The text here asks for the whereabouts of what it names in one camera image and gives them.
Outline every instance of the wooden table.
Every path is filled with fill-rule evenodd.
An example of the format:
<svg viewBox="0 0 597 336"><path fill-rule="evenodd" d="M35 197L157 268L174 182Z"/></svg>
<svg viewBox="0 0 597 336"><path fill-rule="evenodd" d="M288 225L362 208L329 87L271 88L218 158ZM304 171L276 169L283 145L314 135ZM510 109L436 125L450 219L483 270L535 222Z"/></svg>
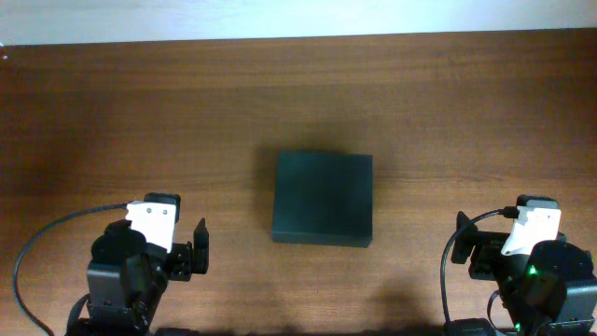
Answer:
<svg viewBox="0 0 597 336"><path fill-rule="evenodd" d="M172 282L152 329L358 332L443 323L439 260L459 210L556 198L561 230L597 252L597 31L379 35L10 47L0 62L0 326L38 332L10 269L50 220L147 192L201 217L211 265ZM276 154L372 154L367 249L271 241ZM90 245L123 211L74 220L21 267L29 307L63 334ZM510 231L493 217L486 230ZM448 267L452 318L494 283ZM507 314L495 309L498 324Z"/></svg>

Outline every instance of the dark green box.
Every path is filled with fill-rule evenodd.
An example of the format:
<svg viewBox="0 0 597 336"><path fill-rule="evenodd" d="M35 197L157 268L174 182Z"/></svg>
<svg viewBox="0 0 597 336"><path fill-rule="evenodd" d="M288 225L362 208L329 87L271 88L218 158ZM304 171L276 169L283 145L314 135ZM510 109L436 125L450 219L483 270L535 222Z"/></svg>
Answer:
<svg viewBox="0 0 597 336"><path fill-rule="evenodd" d="M372 156L280 153L271 233L275 242L367 247L372 221Z"/></svg>

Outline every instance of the white bracket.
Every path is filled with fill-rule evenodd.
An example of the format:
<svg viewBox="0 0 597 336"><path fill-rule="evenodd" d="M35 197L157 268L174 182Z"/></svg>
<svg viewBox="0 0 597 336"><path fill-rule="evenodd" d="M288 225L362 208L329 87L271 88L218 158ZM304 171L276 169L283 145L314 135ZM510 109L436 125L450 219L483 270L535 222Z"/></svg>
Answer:
<svg viewBox="0 0 597 336"><path fill-rule="evenodd" d="M514 219L512 233L502 248L502 255L531 255L535 244L555 240L560 227L560 209L517 206L519 217Z"/></svg>
<svg viewBox="0 0 597 336"><path fill-rule="evenodd" d="M141 232L148 243L161 246L170 253L174 241L176 205L135 201L127 204L131 229Z"/></svg>

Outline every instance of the white wall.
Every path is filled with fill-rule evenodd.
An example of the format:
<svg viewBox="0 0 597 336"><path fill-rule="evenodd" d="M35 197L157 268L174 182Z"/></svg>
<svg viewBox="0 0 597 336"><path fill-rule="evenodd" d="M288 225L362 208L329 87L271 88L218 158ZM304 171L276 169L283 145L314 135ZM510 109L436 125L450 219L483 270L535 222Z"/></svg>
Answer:
<svg viewBox="0 0 597 336"><path fill-rule="evenodd" d="M0 0L5 45L597 26L597 0Z"/></svg>

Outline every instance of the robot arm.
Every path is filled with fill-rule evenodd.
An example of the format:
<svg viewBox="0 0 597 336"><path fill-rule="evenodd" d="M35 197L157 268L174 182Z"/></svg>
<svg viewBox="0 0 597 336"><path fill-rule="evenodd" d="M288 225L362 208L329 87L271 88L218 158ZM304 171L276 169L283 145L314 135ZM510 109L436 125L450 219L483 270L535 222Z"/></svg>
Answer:
<svg viewBox="0 0 597 336"><path fill-rule="evenodd" d="M554 200L521 195L517 209L510 234L479 231L459 213L457 228L468 229L456 238L452 263L464 264L470 256L472 279L497 282L518 335L589 335L597 304L590 253L558 233ZM486 324L463 320L447 327L460 334Z"/></svg>
<svg viewBox="0 0 597 336"><path fill-rule="evenodd" d="M145 335L168 281L207 272L205 219L193 232L194 246L173 243L178 195L150 193L127 209L126 219L109 224L93 243L87 270L90 318L78 318L82 303L76 305L68 336Z"/></svg>

